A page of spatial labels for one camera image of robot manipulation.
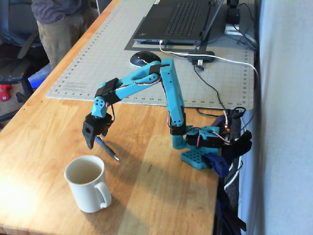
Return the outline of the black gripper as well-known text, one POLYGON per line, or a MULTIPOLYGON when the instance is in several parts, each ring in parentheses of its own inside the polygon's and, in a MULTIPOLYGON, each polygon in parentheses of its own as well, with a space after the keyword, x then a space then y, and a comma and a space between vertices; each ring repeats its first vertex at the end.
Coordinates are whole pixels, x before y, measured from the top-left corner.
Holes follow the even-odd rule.
POLYGON ((92 114, 88 114, 85 117, 82 133, 89 149, 93 149, 95 135, 101 134, 105 137, 112 123, 113 120, 110 114, 105 114, 105 117, 97 117, 92 114))

